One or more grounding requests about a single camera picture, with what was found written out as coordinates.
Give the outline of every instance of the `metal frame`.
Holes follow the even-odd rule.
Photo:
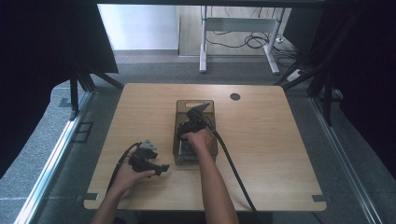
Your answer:
[[[202,39],[199,60],[200,73],[206,72],[206,31],[231,31],[231,32],[263,32],[271,33],[268,46],[264,46],[265,56],[274,75],[279,74],[276,61],[272,55],[276,36],[282,23],[285,8],[281,8],[276,19],[263,18],[213,18],[207,17],[207,6],[204,6],[202,17]]]
[[[320,102],[318,101],[318,98],[310,97],[309,101],[315,110],[320,125],[322,126],[323,131],[326,133],[329,142],[332,145],[332,150],[335,153],[338,163],[343,169],[344,174],[346,175],[346,179],[348,180],[350,187],[355,193],[356,199],[361,205],[361,210],[366,216],[368,222],[371,224],[382,223],[382,220],[379,217],[379,214],[376,212],[375,206],[370,198],[370,195],[368,194],[366,188],[363,186],[361,180],[356,174],[355,169],[353,168],[352,163],[349,161],[349,158],[347,157],[347,154],[345,153],[343,146],[338,140],[338,137],[334,129],[332,128],[332,126],[329,126],[327,120],[323,118],[322,116],[323,112],[320,106]]]
[[[80,110],[83,110],[83,108],[85,108],[90,97],[91,97],[90,92],[84,93],[79,103]],[[79,121],[81,120],[81,117],[82,117],[82,113],[78,113],[74,119],[70,119],[66,123],[66,126],[64,127],[64,131],[62,132],[60,138],[58,139],[55,148],[52,150],[51,154],[49,155],[49,159],[47,160],[46,165],[41,171],[40,176],[35,182],[32,191],[27,197],[14,223],[24,224],[24,223],[30,223],[32,221],[35,215],[35,211],[40,205],[44,197],[44,194],[50,185],[50,181],[53,178],[56,169],[58,168],[61,158],[63,157],[63,154],[71,140],[74,131],[78,126]]]

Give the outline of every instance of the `forearm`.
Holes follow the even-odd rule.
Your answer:
[[[113,223],[122,195],[123,191],[110,189],[99,206],[99,209],[96,211],[91,224]]]
[[[206,222],[208,224],[238,223],[230,194],[209,151],[207,148],[197,151]]]

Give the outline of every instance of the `black electrical cord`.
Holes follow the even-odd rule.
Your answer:
[[[233,164],[233,160],[231,159],[230,153],[228,152],[227,147],[224,144],[224,141],[222,140],[221,136],[219,135],[218,131],[216,131],[216,128],[212,125],[210,121],[207,121],[205,118],[201,116],[201,114],[195,110],[191,111],[194,113],[195,116],[197,116],[199,119],[201,119],[206,126],[209,128],[209,130],[215,135],[215,137],[218,139],[219,143],[221,144],[221,147],[224,151],[225,156],[227,157],[228,163],[230,163],[231,168],[233,169],[233,174],[236,177],[236,180],[238,181],[239,186],[241,187],[242,192],[245,195],[245,198],[247,199],[247,203],[250,205],[250,208],[252,209],[252,212],[257,218],[257,221],[259,223],[263,223],[262,218],[259,215],[259,212],[257,211],[256,207],[254,206],[253,202],[251,201],[250,197],[248,196],[248,192],[245,188],[244,183],[242,182],[241,177],[239,176],[238,172],[236,171],[235,165]]]
[[[261,14],[262,14],[262,7],[260,7],[259,15],[257,16],[257,18],[259,18]]]
[[[275,10],[276,10],[276,7],[274,7],[273,15],[272,15],[272,17],[271,17],[271,18],[273,18],[273,17],[274,17]]]
[[[274,51],[274,56],[276,57],[276,62],[282,67],[287,67],[289,68],[291,65],[288,64],[286,65],[285,63],[282,62],[282,60],[294,60],[295,62],[297,59],[300,57],[301,53],[298,50],[288,50],[288,49],[278,49],[277,47],[273,47]]]
[[[231,31],[227,31],[227,32],[223,32],[223,33],[216,33],[213,31],[213,34],[215,34],[215,35],[227,35],[229,33],[231,33]]]
[[[215,35],[225,35],[225,34],[228,34],[228,33],[222,33],[222,34],[216,34],[216,33],[215,33]],[[260,48],[262,48],[266,43],[268,43],[268,41],[267,41],[265,38],[263,38],[263,37],[261,37],[261,36],[259,36],[259,35],[254,35],[254,32],[252,32],[250,35],[246,36],[246,37],[245,37],[245,40],[244,40],[245,43],[243,43],[243,44],[241,44],[241,45],[239,45],[239,46],[225,45],[225,44],[221,44],[221,43],[218,43],[218,42],[212,42],[212,41],[210,41],[210,40],[208,40],[208,39],[206,39],[206,41],[207,41],[208,43],[210,43],[210,44],[213,44],[213,45],[221,45],[221,46],[224,46],[224,47],[230,48],[230,49],[238,49],[238,48],[242,48],[242,47],[244,47],[244,46],[248,46],[248,47],[250,47],[251,49],[260,49]],[[258,46],[254,46],[254,45],[252,45],[252,44],[250,43],[251,41],[255,41],[255,42],[257,42],[259,45],[258,45]]]
[[[128,147],[128,149],[126,149],[124,151],[124,153],[122,154],[122,156],[119,159],[119,162],[117,162],[117,165],[114,168],[113,175],[111,175],[110,182],[108,183],[106,192],[108,192],[108,190],[111,188],[111,186],[113,186],[113,183],[114,183],[114,180],[116,179],[117,173],[119,172],[119,169],[122,166],[122,163],[125,160],[125,158],[127,157],[129,151],[131,151],[131,149],[134,148],[134,147],[140,146],[140,144],[141,143],[135,143],[135,144],[131,145],[130,147]]]
[[[230,13],[228,13],[228,11],[227,11],[227,7],[224,7],[224,10],[225,10],[225,13],[227,13],[228,17],[231,17]]]

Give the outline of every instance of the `light wood surface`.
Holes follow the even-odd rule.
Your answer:
[[[230,98],[240,94],[239,101]],[[86,208],[98,208],[113,169],[131,144],[150,139],[158,147],[156,164],[168,172],[144,179],[127,192],[119,209],[203,210],[197,166],[176,166],[172,154],[177,100],[213,100],[217,130],[250,198],[259,211],[322,211],[321,195],[283,90],[274,86],[127,84],[110,125],[88,193]],[[216,164],[235,209],[250,210],[219,145]]]

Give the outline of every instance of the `person's left hand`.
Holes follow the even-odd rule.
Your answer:
[[[133,153],[134,150],[129,151],[127,157],[125,157],[119,171],[117,172],[113,185],[111,186],[112,189],[115,189],[118,192],[125,192],[143,177],[155,175],[154,170],[143,171],[140,173],[134,171],[128,162]]]

